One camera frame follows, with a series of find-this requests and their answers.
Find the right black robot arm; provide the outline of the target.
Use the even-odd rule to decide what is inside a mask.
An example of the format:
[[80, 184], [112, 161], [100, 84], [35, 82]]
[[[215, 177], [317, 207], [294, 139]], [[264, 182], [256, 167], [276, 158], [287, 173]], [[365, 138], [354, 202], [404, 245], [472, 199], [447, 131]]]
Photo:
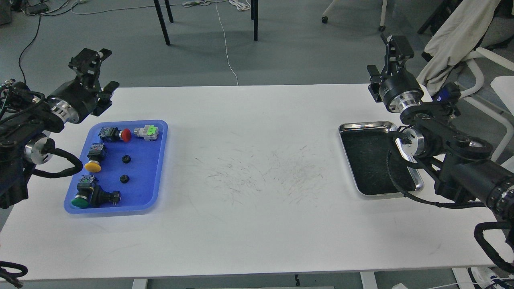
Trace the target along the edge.
[[367, 66], [368, 88], [376, 102], [383, 103], [388, 112], [400, 114], [406, 125], [403, 130], [387, 133], [387, 160], [394, 156], [407, 167], [425, 170], [434, 180], [435, 193], [449, 202], [426, 201], [396, 181], [393, 185], [403, 196], [439, 208], [489, 208], [500, 221], [477, 224], [474, 237], [496, 266], [513, 273], [512, 263], [483, 236], [486, 230], [507, 229], [506, 243], [513, 246], [513, 173], [492, 161], [490, 143], [451, 125], [450, 117], [459, 115], [455, 107], [459, 89], [450, 83], [432, 101], [422, 101], [422, 88], [405, 68], [406, 61], [414, 56], [408, 39], [403, 35], [380, 36], [386, 47], [384, 67], [378, 71], [375, 65]]

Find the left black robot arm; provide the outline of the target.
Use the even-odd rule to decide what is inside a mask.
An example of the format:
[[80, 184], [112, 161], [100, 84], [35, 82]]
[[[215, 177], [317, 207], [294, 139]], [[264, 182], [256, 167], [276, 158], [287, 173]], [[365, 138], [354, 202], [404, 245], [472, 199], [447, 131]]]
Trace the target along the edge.
[[76, 76], [46, 96], [25, 82], [9, 79], [1, 83], [1, 208], [28, 199], [28, 181], [36, 175], [59, 179], [78, 173], [82, 162], [55, 147], [50, 133], [59, 133], [66, 123], [81, 123], [89, 115], [100, 116], [111, 105], [110, 81], [99, 83], [100, 68], [112, 52], [84, 48], [68, 66]]

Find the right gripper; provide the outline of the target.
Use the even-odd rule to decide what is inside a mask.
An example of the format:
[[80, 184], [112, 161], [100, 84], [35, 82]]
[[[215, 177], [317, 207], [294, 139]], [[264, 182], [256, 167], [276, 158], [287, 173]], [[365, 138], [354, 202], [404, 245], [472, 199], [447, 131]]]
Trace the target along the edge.
[[[424, 95], [413, 74], [398, 72], [405, 68], [406, 61], [413, 58], [415, 53], [405, 35], [382, 32], [381, 39], [386, 46], [384, 67], [380, 73], [376, 65], [367, 65], [370, 76], [368, 90], [375, 102], [384, 103], [387, 111], [401, 113], [410, 106], [418, 106]], [[389, 78], [382, 82], [381, 77]]]

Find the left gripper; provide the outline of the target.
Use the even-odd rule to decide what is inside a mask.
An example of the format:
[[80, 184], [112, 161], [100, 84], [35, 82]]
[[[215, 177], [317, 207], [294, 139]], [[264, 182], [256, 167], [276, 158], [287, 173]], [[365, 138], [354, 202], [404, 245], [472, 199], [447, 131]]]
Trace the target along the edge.
[[76, 80], [64, 83], [50, 95], [50, 113], [63, 123], [81, 123], [88, 115], [100, 116], [110, 108], [111, 97], [120, 84], [110, 81], [101, 90], [99, 75], [102, 62], [111, 54], [106, 48], [100, 51], [84, 48], [72, 57], [69, 68], [76, 73]]

